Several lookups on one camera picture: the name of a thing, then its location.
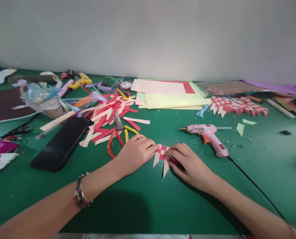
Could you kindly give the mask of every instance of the right hand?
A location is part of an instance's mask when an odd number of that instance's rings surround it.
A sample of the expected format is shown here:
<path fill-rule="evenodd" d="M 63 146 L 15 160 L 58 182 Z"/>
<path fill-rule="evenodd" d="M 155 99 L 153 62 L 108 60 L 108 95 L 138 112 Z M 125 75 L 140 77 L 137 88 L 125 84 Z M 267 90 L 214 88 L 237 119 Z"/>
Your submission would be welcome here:
<path fill-rule="evenodd" d="M 172 145 L 166 155 L 176 158 L 185 168 L 183 171 L 169 162 L 169 166 L 179 177 L 201 191 L 211 192 L 219 177 L 185 143 Z"/>

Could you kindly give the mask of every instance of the smartphone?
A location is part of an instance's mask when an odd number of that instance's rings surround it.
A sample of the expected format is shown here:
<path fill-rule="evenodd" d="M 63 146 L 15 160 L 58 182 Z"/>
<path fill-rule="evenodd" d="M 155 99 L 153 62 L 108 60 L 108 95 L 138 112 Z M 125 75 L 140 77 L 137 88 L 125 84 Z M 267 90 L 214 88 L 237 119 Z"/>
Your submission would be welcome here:
<path fill-rule="evenodd" d="M 49 172 L 61 170 L 84 136 L 90 122 L 90 119 L 76 116 L 70 118 L 33 159 L 31 168 Z"/>

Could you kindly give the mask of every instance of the pink glue gun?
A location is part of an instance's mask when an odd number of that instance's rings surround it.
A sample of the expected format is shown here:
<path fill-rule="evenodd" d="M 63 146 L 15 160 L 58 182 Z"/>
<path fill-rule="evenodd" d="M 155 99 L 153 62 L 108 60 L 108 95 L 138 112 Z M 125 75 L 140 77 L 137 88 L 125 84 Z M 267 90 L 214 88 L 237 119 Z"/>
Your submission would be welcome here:
<path fill-rule="evenodd" d="M 211 143 L 213 148 L 216 151 L 216 156 L 222 158 L 228 156 L 228 151 L 221 143 L 221 141 L 215 136 L 215 133 L 218 129 L 232 129 L 232 127 L 215 127 L 212 124 L 193 124 L 181 128 L 192 134 L 201 135 L 204 139 L 204 144 Z"/>

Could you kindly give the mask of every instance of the white wall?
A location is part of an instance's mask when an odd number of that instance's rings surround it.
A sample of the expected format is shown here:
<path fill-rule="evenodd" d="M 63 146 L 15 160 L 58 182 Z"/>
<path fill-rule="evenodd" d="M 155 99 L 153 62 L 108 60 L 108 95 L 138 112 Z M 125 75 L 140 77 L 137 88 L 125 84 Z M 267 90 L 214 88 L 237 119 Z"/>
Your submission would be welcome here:
<path fill-rule="evenodd" d="M 296 0 L 0 0 L 0 66 L 296 83 Z"/>

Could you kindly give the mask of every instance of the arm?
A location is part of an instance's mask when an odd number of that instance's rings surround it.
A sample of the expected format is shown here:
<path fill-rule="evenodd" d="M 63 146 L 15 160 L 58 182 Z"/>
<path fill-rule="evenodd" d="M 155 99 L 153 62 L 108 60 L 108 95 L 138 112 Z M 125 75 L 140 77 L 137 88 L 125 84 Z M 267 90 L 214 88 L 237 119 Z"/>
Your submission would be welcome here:
<path fill-rule="evenodd" d="M 106 188 L 136 171 L 151 159 L 157 148 L 154 141 L 143 135 L 132 137 L 115 159 L 83 178 L 87 200 L 93 200 Z M 74 196 L 75 190 L 76 181 L 11 218 L 0 226 L 0 238 L 53 238 L 81 210 Z"/>
<path fill-rule="evenodd" d="M 185 168 L 169 163 L 178 176 L 220 200 L 257 238 L 296 238 L 296 229 L 214 174 L 186 144 L 173 145 L 167 154 Z"/>

